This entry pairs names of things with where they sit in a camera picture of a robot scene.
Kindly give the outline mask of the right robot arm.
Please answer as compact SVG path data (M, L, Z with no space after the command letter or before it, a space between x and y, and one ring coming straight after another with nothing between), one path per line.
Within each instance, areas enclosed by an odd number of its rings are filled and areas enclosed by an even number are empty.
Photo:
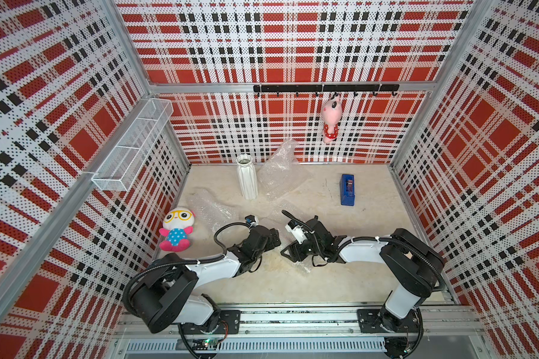
M445 260L434 249L404 228L389 236L333 236L318 217L303 222L283 209L289 222L286 230L295 240L281 251L293 263L319 257L317 267L330 263L380 263L387 266L398 281L380 314L391 320L403 320L433 293L442 291Z

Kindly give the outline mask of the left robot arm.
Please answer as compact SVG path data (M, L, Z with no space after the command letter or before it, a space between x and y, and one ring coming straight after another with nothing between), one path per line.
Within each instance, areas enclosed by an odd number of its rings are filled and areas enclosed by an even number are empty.
M246 227L247 238L226 247L218 240L224 230ZM252 273L263 254L281 246L278 230L260 225L249 215L243 222L226 224L214 233L222 252L216 256L183 259L175 253L154 261L125 285L122 302L128 313L142 319L152 334L171 325L194 325L213 333L222 324L222 311L210 296L193 295L205 284Z

